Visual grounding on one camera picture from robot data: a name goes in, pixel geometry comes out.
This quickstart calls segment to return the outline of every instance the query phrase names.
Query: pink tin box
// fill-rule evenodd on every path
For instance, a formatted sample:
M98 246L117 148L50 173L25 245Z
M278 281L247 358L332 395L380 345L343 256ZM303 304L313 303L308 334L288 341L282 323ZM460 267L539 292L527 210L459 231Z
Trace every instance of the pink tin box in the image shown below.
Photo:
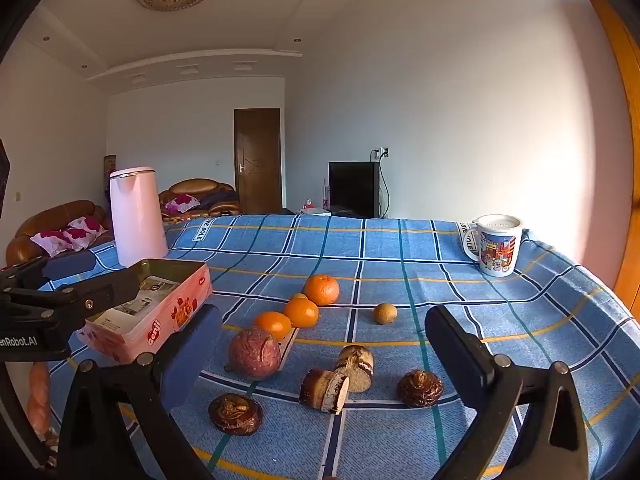
M135 300L86 320L78 338L119 363L142 352L156 353L212 293L209 267L184 260L141 260Z

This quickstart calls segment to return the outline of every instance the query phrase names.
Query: sofa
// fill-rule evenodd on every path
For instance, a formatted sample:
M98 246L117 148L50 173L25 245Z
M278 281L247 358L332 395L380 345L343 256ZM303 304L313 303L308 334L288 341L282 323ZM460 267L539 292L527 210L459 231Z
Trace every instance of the sofa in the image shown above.
M177 223L192 218L236 216L242 214L242 208L240 207L237 195L235 195L233 200L229 200L227 198L216 202L208 208L196 208L185 213L171 214L165 207L168 202L171 202L171 200L176 198L178 195L187 194L196 197L199 201L202 201L212 193L220 192L221 194L225 194L223 192L229 191L234 194L236 193L234 188L229 184L217 182L210 178L190 178L188 180L178 182L177 184L173 184L169 189L164 190L158 195L162 220L165 222Z
M48 258L47 251L33 243L30 238L43 231L61 230L69 222L81 216L92 216L100 222L102 227L107 229L107 232L100 236L91 247L113 240L111 221L104 209L90 200L75 200L74 202L46 209L25 220L18 228L15 237L6 247L7 265L21 264L38 256L46 256Z

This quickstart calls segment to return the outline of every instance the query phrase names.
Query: orange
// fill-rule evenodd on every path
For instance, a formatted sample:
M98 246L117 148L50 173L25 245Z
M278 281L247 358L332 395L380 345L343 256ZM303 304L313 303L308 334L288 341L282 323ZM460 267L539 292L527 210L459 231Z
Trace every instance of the orange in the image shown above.
M284 314L296 328L309 328L318 322L318 306L305 298L291 298Z
M328 305L334 303L340 296L340 286L331 276L314 274L306 280L305 294L316 305Z
M291 321L280 312L263 312L254 319L254 326L266 330L275 339L283 339L291 330Z

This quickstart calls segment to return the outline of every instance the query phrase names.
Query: black power cord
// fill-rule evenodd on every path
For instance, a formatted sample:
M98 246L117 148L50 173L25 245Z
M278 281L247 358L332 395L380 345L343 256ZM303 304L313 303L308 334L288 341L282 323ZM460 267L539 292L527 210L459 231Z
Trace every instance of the black power cord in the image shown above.
M369 153L369 162L372 162L371 155L373 155L374 152L378 152L378 150L371 150L371 152ZM389 211L389 205L391 203L391 196L389 195L389 188L386 186L385 174L382 173L382 159L383 158L384 158L383 156L380 156L380 158L378 159L378 163L380 164L380 176L382 177L382 183L385 185L385 190L386 190L386 209L385 209L385 212L382 213L382 215L380 215L380 218L384 218L386 216L386 213Z

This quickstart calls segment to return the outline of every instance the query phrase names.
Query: ceiling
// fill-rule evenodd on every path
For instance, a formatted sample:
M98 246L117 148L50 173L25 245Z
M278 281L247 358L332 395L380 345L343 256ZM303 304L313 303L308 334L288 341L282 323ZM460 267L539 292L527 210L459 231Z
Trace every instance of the ceiling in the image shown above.
M43 0L21 35L118 93L185 78L285 75L348 1L204 0L156 12L136 0Z

